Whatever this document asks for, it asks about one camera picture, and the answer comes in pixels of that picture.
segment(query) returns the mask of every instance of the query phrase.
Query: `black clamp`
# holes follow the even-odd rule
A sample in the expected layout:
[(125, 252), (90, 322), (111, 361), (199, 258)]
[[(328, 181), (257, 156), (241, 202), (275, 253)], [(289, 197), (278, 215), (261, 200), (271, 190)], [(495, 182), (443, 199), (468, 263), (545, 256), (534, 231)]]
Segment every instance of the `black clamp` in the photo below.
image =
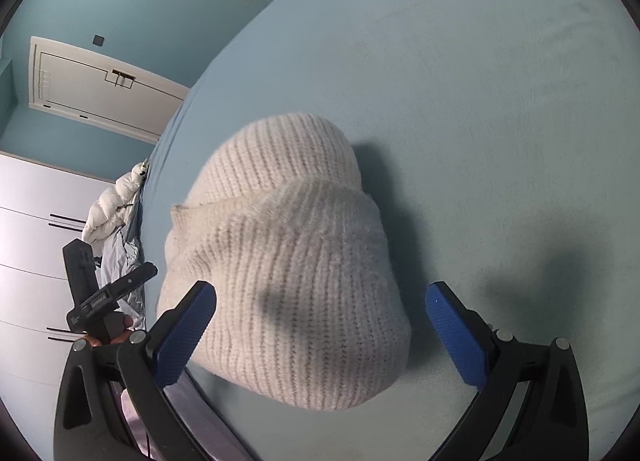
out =
[(584, 394), (567, 340), (542, 346), (520, 343), (504, 330), (494, 332), (444, 282), (427, 288), (425, 302), (458, 372), (479, 391), (431, 461), (480, 459), (520, 381), (529, 381), (526, 396), (503, 449), (490, 461), (589, 458)]
[[(65, 247), (65, 264), (72, 272), (69, 283), (76, 302), (68, 322), (78, 330), (82, 327), (80, 322), (84, 322), (84, 331), (92, 335), (98, 331), (105, 333), (104, 339), (113, 338), (112, 333), (117, 330), (110, 332), (104, 320), (114, 314), (118, 295), (128, 293), (136, 282), (129, 282), (131, 277), (126, 276), (110, 287), (92, 291), (96, 287), (94, 260), (90, 247), (78, 243)], [(145, 266), (133, 279), (146, 278), (155, 270), (146, 264), (153, 270)], [(215, 310), (214, 288), (207, 282), (196, 282), (148, 332), (137, 330), (124, 343), (97, 348), (84, 339), (74, 342), (58, 394), (54, 459), (148, 460), (138, 449), (119, 405), (120, 394), (126, 388), (164, 461), (210, 460), (175, 413), (163, 389), (178, 381)]]

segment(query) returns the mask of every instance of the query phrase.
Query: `white knit beanie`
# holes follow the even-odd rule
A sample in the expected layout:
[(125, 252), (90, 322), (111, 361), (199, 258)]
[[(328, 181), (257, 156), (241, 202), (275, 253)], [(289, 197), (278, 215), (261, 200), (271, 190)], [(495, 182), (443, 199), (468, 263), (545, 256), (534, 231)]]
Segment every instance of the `white knit beanie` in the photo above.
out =
[(359, 405), (398, 378), (411, 331), (386, 237), (329, 121), (288, 114), (245, 127), (172, 218), (158, 314), (199, 280), (218, 295), (197, 364), (319, 411)]

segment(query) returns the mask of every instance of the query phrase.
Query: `hand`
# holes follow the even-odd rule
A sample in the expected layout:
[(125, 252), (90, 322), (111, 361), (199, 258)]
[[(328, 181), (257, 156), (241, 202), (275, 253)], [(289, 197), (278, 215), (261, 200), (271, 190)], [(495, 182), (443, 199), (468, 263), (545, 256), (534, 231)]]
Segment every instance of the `hand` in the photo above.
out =
[[(125, 315), (122, 318), (122, 323), (124, 324), (124, 327), (129, 328), (133, 326), (133, 319), (129, 315)], [(121, 344), (123, 342), (126, 342), (129, 339), (129, 336), (131, 335), (132, 332), (133, 332), (132, 329), (126, 329), (122, 334), (116, 336), (111, 341), (111, 344)], [(84, 338), (84, 340), (86, 340), (87, 343), (92, 347), (100, 347), (101, 345), (104, 345), (102, 342), (100, 342), (100, 340), (98, 340), (98, 338), (95, 338), (89, 335), (84, 336), (82, 338)]]

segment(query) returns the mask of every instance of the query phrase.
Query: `black drawer handle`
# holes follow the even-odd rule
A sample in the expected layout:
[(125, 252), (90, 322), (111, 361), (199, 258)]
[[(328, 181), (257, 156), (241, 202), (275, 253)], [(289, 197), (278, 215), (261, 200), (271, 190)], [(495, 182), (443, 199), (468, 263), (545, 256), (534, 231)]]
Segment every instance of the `black drawer handle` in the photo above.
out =
[(69, 342), (72, 344), (75, 340), (67, 340), (66, 338), (53, 338), (53, 336), (48, 336), (47, 340), (53, 340), (54, 342)]
[(79, 335), (79, 334), (86, 334), (86, 333), (74, 333), (73, 331), (70, 331), (69, 329), (56, 329), (55, 327), (47, 327), (47, 331), (52, 331), (54, 333), (66, 333), (68, 335)]
[(56, 219), (63, 219), (64, 221), (81, 222), (82, 224), (86, 224), (86, 221), (82, 221), (81, 219), (74, 219), (73, 217), (59, 216), (56, 214), (49, 214), (49, 217), (55, 217)]
[(54, 228), (62, 228), (63, 230), (70, 230), (72, 232), (78, 232), (79, 234), (82, 233), (82, 230), (80, 228), (70, 228), (69, 226), (62, 226), (60, 224), (53, 224), (53, 222), (50, 222), (49, 226), (53, 226)]

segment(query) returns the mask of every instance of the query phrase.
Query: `white wardrobe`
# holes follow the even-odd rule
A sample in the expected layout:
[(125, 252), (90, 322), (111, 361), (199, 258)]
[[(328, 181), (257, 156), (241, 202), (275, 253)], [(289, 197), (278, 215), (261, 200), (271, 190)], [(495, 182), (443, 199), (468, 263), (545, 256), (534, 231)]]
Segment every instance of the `white wardrobe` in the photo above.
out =
[(73, 301), (62, 247), (79, 238), (110, 183), (0, 154), (0, 398), (43, 461), (53, 422)]

